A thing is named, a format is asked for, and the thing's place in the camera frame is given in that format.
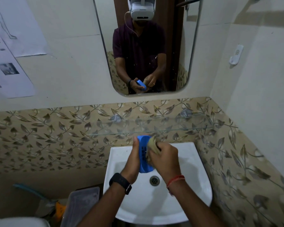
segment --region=glass shelf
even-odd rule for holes
[[[98,120],[90,124],[85,134],[95,138],[98,135],[118,135],[134,133],[166,133],[172,130],[185,130],[197,132],[201,129],[213,128],[212,122],[201,113],[181,112],[182,115],[176,117],[153,117],[121,119],[118,115],[112,116],[108,122]]]

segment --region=drain hole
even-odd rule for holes
[[[152,176],[149,179],[149,182],[152,186],[158,186],[160,184],[160,179],[157,176]]]

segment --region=white wall hook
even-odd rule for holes
[[[242,54],[242,51],[243,51],[243,48],[244,48],[243,45],[238,45],[237,46],[237,49],[235,51],[235,55],[229,59],[229,63],[230,64],[232,64],[232,65],[237,65],[238,64],[238,62],[240,60],[240,57],[241,57],[241,54]]]

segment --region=hand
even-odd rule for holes
[[[157,77],[153,74],[148,75],[147,77],[145,77],[143,83],[147,86],[147,87],[153,87],[155,86],[157,81]]]
[[[130,87],[137,93],[144,93],[145,91],[143,91],[144,87],[140,86],[139,84],[137,84],[138,78],[135,78],[134,80],[132,80],[130,82]]]
[[[139,140],[137,137],[133,138],[133,149],[128,157],[126,165],[121,172],[121,175],[127,179],[130,184],[133,184],[138,177],[140,169],[139,158]]]
[[[181,175],[178,149],[169,143],[157,142],[157,146],[161,149],[160,154],[150,150],[149,155],[153,166],[167,184],[172,178]]]

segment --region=cable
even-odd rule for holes
[[[2,14],[1,14],[1,12],[0,12],[0,16],[1,16],[1,19],[2,19],[2,21],[3,21],[3,23],[4,23],[4,26],[6,27],[6,30],[7,30],[7,31],[4,29],[3,24],[2,24],[2,22],[0,21],[0,24],[1,24],[2,29],[7,33],[8,37],[9,37],[10,39],[17,39],[16,36],[13,36],[13,35],[9,32],[9,30],[8,30],[6,24],[5,24],[4,18],[3,18]]]
[[[129,28],[129,26],[126,24],[126,18],[125,18],[127,13],[130,13],[130,11],[128,11],[124,14],[124,21],[125,21],[125,25],[127,26],[127,28]]]

